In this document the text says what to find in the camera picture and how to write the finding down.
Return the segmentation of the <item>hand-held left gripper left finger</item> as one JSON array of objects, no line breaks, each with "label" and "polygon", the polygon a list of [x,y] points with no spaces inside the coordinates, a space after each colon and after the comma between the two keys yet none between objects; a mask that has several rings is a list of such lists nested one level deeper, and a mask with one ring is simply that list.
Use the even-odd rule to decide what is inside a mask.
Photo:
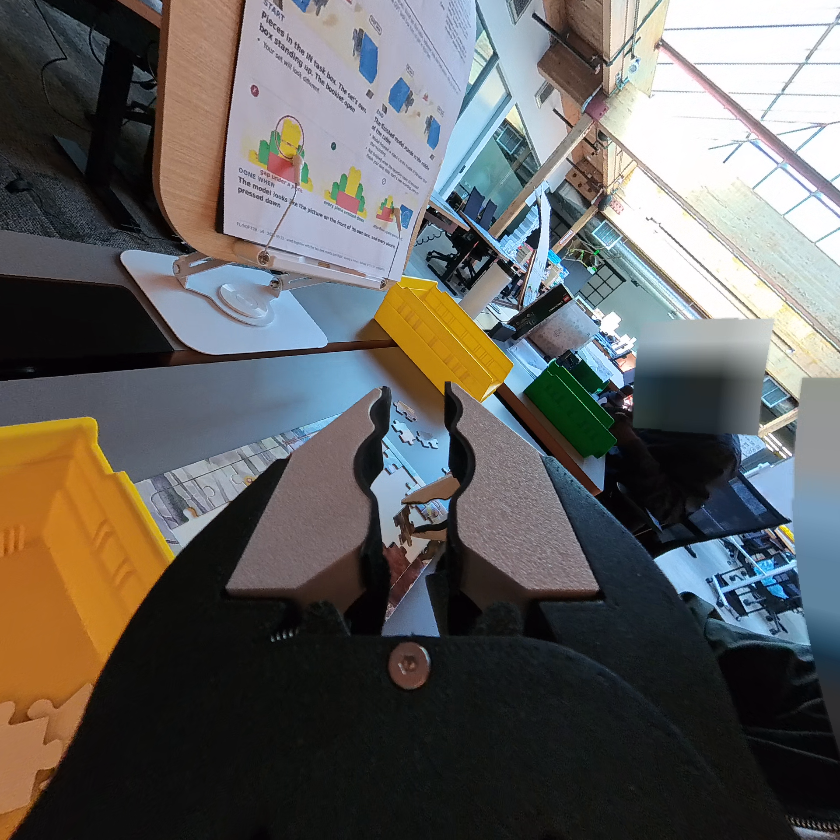
[{"label": "hand-held left gripper left finger", "polygon": [[289,456],[228,594],[340,610],[369,595],[385,609],[391,572],[372,485],[383,470],[391,397],[388,386],[375,387]]}]

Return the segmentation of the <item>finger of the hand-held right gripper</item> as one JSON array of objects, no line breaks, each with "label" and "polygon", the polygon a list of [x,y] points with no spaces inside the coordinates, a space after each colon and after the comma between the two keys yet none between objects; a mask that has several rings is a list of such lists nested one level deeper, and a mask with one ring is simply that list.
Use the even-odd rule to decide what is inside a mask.
[{"label": "finger of the hand-held right gripper", "polygon": [[420,486],[408,492],[402,499],[403,505],[426,504],[436,499],[451,498],[459,489],[459,481],[452,474],[445,474],[428,485]]}]

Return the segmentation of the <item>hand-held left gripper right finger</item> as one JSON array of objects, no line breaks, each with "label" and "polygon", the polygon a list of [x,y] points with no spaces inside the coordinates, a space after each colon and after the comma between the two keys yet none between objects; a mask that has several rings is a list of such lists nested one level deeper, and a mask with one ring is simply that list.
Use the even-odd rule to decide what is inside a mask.
[{"label": "hand-held left gripper right finger", "polygon": [[448,382],[445,560],[456,592],[475,604],[589,599],[599,592],[538,450],[460,385]]}]

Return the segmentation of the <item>puzzle frame tray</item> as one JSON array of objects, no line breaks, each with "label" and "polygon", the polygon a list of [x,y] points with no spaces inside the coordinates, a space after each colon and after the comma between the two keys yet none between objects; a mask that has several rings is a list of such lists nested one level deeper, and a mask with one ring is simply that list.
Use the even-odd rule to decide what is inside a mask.
[{"label": "puzzle frame tray", "polygon": [[[332,416],[275,436],[164,472],[135,484],[174,553],[179,553],[228,503],[272,463],[286,459],[333,421]],[[391,569],[389,619],[428,566],[445,547],[448,502],[438,498],[404,505],[402,500],[425,485],[406,459],[410,447],[438,451],[434,434],[416,426],[413,409],[393,403],[392,421],[382,440],[383,470],[373,484],[379,503],[384,556]]]}]

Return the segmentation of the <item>yellow plastic bin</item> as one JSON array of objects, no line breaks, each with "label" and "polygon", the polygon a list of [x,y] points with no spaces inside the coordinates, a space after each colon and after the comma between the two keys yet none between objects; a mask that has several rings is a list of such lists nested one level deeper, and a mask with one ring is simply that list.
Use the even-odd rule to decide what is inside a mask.
[{"label": "yellow plastic bin", "polygon": [[441,392],[453,382],[483,402],[512,370],[513,362],[434,281],[403,277],[374,320]]},{"label": "yellow plastic bin", "polygon": [[[139,492],[114,471],[89,417],[1,429],[1,701],[26,721],[96,683],[130,618],[173,560]],[[33,801],[2,814],[9,838]]]}]

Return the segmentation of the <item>pile of puzzle pieces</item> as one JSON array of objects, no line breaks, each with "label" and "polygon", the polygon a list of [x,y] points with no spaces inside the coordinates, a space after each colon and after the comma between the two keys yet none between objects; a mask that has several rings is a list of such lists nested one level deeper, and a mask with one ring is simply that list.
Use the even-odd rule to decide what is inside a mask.
[{"label": "pile of puzzle pieces", "polygon": [[79,688],[60,707],[37,700],[28,719],[12,723],[15,704],[1,704],[1,813],[27,807],[34,799],[36,775],[53,770],[65,754],[81,723],[92,683]]}]

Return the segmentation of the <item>person's right forearm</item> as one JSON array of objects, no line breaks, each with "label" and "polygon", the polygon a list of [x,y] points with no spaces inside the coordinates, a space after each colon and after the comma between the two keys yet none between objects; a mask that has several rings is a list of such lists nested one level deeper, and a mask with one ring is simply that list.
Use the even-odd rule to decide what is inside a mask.
[{"label": "person's right forearm", "polygon": [[742,731],[801,838],[838,838],[839,755],[809,644],[725,622],[680,595],[725,679]]}]

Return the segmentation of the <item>grey puzzle piece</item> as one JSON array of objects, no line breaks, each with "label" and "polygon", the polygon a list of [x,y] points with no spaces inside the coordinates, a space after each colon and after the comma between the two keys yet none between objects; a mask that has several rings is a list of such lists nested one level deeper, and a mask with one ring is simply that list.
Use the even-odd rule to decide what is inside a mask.
[{"label": "grey puzzle piece", "polygon": [[282,436],[273,436],[213,456],[208,463],[214,467],[214,476],[222,481],[224,493],[233,498],[273,463],[288,458],[295,447],[289,446]]},{"label": "grey puzzle piece", "polygon": [[183,480],[164,473],[142,479],[134,486],[159,526],[170,530],[215,509],[204,489],[193,479]]}]

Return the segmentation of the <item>green plastic bin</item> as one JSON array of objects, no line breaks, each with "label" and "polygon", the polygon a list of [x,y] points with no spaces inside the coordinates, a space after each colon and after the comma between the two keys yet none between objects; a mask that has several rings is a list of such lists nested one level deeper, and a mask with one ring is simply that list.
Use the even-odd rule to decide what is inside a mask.
[{"label": "green plastic bin", "polygon": [[583,458],[600,458],[616,445],[614,418],[556,361],[523,390]]}]

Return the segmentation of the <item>cardboard box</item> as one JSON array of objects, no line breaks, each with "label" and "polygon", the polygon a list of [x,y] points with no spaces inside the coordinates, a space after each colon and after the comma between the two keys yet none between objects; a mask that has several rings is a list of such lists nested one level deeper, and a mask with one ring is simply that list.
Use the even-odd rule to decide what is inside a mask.
[{"label": "cardboard box", "polygon": [[594,320],[577,300],[572,300],[531,330],[526,340],[545,358],[556,359],[588,344],[600,328],[601,322]]}]

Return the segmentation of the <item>white paper roll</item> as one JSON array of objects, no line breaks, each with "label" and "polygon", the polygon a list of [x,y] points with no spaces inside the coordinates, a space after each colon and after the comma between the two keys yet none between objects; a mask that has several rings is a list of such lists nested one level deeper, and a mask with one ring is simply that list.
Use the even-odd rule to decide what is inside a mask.
[{"label": "white paper roll", "polygon": [[476,319],[510,282],[511,277],[504,266],[495,262],[476,280],[461,299],[459,306],[471,319]]}]

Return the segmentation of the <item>black printed box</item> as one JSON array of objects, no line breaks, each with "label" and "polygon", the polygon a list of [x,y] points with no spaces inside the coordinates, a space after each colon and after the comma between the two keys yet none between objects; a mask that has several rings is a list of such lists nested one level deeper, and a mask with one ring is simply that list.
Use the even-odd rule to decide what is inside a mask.
[{"label": "black printed box", "polygon": [[571,294],[562,284],[547,290],[509,320],[508,326],[514,329],[511,340],[523,338],[571,300]]}]

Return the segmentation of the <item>black office chair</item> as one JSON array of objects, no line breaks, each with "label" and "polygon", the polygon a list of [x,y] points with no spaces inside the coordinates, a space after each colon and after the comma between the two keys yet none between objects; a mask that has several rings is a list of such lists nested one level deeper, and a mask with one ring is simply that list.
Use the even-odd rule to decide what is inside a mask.
[{"label": "black office chair", "polygon": [[447,254],[429,250],[425,257],[427,267],[451,291],[467,292],[485,269],[487,247],[472,228],[457,227],[446,236],[452,249]]},{"label": "black office chair", "polygon": [[703,507],[667,527],[616,487],[608,493],[605,505],[654,558],[696,543],[775,529],[791,522],[742,476],[714,487]]}]

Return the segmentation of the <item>metal page holder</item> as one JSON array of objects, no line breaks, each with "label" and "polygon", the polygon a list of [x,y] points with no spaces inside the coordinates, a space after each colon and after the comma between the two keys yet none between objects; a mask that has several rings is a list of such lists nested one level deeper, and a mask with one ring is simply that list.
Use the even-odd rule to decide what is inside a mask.
[{"label": "metal page holder", "polygon": [[387,270],[387,272],[385,273],[385,277],[380,280],[380,289],[381,290],[385,290],[387,288],[388,283],[392,280],[391,273],[393,271],[399,249],[402,245],[402,238],[403,238],[402,209],[397,205],[394,205],[392,207],[392,221],[396,225],[397,244],[394,248],[394,253],[393,253],[393,256],[392,256],[392,263],[389,266],[389,269]]},{"label": "metal page holder", "polygon": [[272,243],[273,243],[275,237],[277,236],[277,233],[279,231],[280,226],[285,221],[287,215],[289,214],[289,211],[294,207],[295,202],[297,200],[298,192],[299,192],[300,187],[301,187],[301,174],[302,174],[302,168],[303,168],[303,163],[304,163],[303,156],[302,156],[302,146],[301,145],[298,146],[296,153],[292,156],[291,162],[293,164],[293,171],[294,171],[294,191],[293,191],[293,194],[292,194],[291,198],[289,199],[289,201],[287,203],[286,208],[283,210],[279,221],[277,222],[276,226],[274,227],[272,233],[269,235],[266,244],[262,247],[260,252],[258,252],[257,261],[261,266],[267,266],[269,264],[269,262],[271,260],[270,253],[269,253],[270,247],[272,246]]}]

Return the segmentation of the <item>printed instruction sheet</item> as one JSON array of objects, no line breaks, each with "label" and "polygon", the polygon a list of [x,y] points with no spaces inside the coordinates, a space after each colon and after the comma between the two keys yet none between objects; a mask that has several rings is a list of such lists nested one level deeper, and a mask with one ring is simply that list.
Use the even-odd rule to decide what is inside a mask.
[{"label": "printed instruction sheet", "polygon": [[474,2],[246,2],[223,233],[399,278],[475,41]]}]

